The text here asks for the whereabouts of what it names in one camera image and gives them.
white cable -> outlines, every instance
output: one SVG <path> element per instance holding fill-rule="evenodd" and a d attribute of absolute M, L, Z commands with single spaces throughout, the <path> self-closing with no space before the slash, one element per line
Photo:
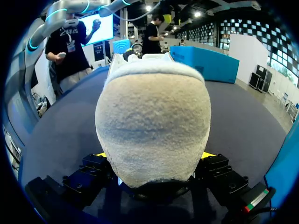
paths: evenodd
<path fill-rule="evenodd" d="M 116 18 L 119 18 L 120 20 L 124 20 L 124 21 L 128 21 L 128 22 L 133 22 L 133 21 L 136 21 L 136 20 L 139 20 L 145 16 L 147 16 L 148 14 L 150 14 L 152 11 L 154 11 L 159 5 L 160 5 L 161 1 L 159 1 L 149 12 L 147 12 L 146 14 L 143 14 L 142 16 L 139 16 L 135 19 L 131 19 L 131 20 L 126 20 L 124 18 L 121 18 L 120 16 L 116 15 L 115 13 L 113 13 L 110 9 L 106 8 L 106 7 L 103 7 L 102 9 L 106 9 L 108 11 L 110 11 Z"/>

black t-shirt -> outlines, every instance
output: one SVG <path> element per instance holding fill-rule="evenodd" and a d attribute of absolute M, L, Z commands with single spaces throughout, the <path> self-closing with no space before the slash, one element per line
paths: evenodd
<path fill-rule="evenodd" d="M 75 51 L 68 51 L 67 43 L 75 41 Z M 79 71 L 89 68 L 89 64 L 83 52 L 81 44 L 85 44 L 86 27 L 83 22 L 79 22 L 76 27 L 60 28 L 53 32 L 47 42 L 45 53 L 52 52 L 59 54 L 65 52 L 66 56 L 60 65 L 56 65 L 56 74 L 58 83 L 64 78 L 73 75 Z"/>
<path fill-rule="evenodd" d="M 143 54 L 159 54 L 159 53 L 161 53 L 160 42 L 159 41 L 150 41 L 149 40 L 150 36 L 158 37 L 157 26 L 152 23 L 150 23 L 144 31 L 142 53 Z"/>

fuzzy white object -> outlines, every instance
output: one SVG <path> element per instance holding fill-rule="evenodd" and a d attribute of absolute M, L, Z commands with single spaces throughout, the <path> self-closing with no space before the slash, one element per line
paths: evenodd
<path fill-rule="evenodd" d="M 99 141 L 131 188 L 188 180 L 206 147 L 211 104 L 204 79 L 167 60 L 122 62 L 109 71 L 96 106 Z"/>

man in black t-shirt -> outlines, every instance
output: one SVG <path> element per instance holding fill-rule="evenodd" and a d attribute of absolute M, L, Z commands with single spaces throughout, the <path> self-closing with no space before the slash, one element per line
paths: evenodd
<path fill-rule="evenodd" d="M 164 22 L 162 15 L 154 15 L 153 20 L 146 27 L 142 46 L 142 53 L 144 55 L 161 53 L 160 41 L 163 41 L 164 37 L 159 36 L 158 27 L 162 22 Z"/>
<path fill-rule="evenodd" d="M 74 19 L 74 14 L 69 14 L 68 20 L 71 19 Z M 56 64 L 57 82 L 62 92 L 91 72 L 81 44 L 87 44 L 99 27 L 100 23 L 95 22 L 91 33 L 86 35 L 86 27 L 79 21 L 74 27 L 61 27 L 50 35 L 45 54 L 48 60 Z"/>

lanyard badge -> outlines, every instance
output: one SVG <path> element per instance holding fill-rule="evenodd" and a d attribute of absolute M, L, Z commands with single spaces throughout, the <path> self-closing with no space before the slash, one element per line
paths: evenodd
<path fill-rule="evenodd" d="M 70 41 L 69 43 L 66 43 L 67 46 L 67 51 L 69 53 L 76 51 L 76 47 L 75 47 L 75 41 Z"/>

